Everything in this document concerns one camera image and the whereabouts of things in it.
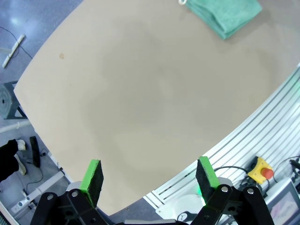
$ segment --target beige table surface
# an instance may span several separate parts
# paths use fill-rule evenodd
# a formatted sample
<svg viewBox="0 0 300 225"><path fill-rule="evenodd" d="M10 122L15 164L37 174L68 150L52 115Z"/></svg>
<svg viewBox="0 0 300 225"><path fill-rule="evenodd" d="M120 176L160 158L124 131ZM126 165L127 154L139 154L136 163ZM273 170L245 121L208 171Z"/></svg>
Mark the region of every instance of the beige table surface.
<svg viewBox="0 0 300 225"><path fill-rule="evenodd" d="M73 180L102 160L98 205L115 213L208 151L294 70L299 34L276 1L262 6L223 41L176 0L86 0L16 96Z"/></svg>

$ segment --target metal frame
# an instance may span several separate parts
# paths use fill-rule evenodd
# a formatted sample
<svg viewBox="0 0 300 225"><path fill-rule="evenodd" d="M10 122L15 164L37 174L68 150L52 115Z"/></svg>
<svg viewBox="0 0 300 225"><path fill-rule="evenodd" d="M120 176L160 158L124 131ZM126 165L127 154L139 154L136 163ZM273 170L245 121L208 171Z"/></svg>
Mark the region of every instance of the metal frame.
<svg viewBox="0 0 300 225"><path fill-rule="evenodd" d="M19 225L18 222L9 214L2 202L0 202L0 212L11 225Z"/></svg>
<svg viewBox="0 0 300 225"><path fill-rule="evenodd" d="M268 197L266 197L265 201L267 204L271 203L285 188L290 186L293 188L295 193L297 193L296 188L294 187L292 180L290 178L285 178L275 184L268 192Z"/></svg>
<svg viewBox="0 0 300 225"><path fill-rule="evenodd" d="M300 155L300 71L296 71L241 125L210 149L208 156L213 168L235 165L246 167L254 156L264 158L276 169L279 163ZM196 161L168 182L144 196L154 208L177 198L185 186L195 180ZM288 161L281 164L275 176L279 180L292 173ZM245 173L236 169L222 169L217 176L232 180L233 184Z"/></svg>
<svg viewBox="0 0 300 225"><path fill-rule="evenodd" d="M16 205L14 205L9 210L9 213L13 217L17 217L18 214L21 213L22 210L25 209L28 206L28 204L30 204L39 195L42 195L49 187L51 187L53 184L55 184L57 181L59 181L62 177L64 177L64 173L62 171L59 171L54 176L52 176L51 178L46 180L39 187L37 187L26 198L24 198L23 200L19 201Z"/></svg>

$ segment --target screw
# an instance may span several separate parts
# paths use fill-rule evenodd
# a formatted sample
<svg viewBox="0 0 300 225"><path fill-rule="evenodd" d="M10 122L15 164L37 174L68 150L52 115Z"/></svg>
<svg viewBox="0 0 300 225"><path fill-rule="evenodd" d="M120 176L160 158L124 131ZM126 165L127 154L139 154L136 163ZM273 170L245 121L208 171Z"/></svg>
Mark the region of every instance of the screw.
<svg viewBox="0 0 300 225"><path fill-rule="evenodd" d="M228 187L222 187L221 190L226 193L228 192Z"/></svg>
<svg viewBox="0 0 300 225"><path fill-rule="evenodd" d="M78 192L77 191L74 191L73 193L72 193L72 197L76 197L78 195Z"/></svg>
<svg viewBox="0 0 300 225"><path fill-rule="evenodd" d="M52 198L53 198L53 195L52 195L52 194L50 194L50 195L47 196L47 199L48 199L48 200L51 200Z"/></svg>
<svg viewBox="0 0 300 225"><path fill-rule="evenodd" d="M249 189L247 190L247 192L248 192L249 194L253 195L254 190L253 190L252 188L249 188Z"/></svg>

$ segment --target stool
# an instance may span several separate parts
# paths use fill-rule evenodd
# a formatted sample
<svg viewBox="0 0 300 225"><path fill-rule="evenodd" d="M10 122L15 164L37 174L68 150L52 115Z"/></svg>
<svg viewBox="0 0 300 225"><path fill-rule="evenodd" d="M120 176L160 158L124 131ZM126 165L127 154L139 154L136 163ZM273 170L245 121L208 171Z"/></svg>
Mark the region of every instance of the stool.
<svg viewBox="0 0 300 225"><path fill-rule="evenodd" d="M13 84L17 83L8 82L0 85L0 115L5 120L9 119L27 119L27 116L20 108L20 103L15 96Z"/></svg>

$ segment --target red button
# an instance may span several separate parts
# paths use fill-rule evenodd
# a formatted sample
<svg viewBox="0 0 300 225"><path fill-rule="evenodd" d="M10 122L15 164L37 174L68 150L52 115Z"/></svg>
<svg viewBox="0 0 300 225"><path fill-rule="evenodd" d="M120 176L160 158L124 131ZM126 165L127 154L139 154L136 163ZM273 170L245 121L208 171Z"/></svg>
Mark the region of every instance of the red button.
<svg viewBox="0 0 300 225"><path fill-rule="evenodd" d="M271 179L272 177L273 177L273 175L274 175L274 172L271 170L271 169L268 169L268 168L263 168L262 170L261 170L261 175L263 176L263 177L265 177L266 179Z"/></svg>

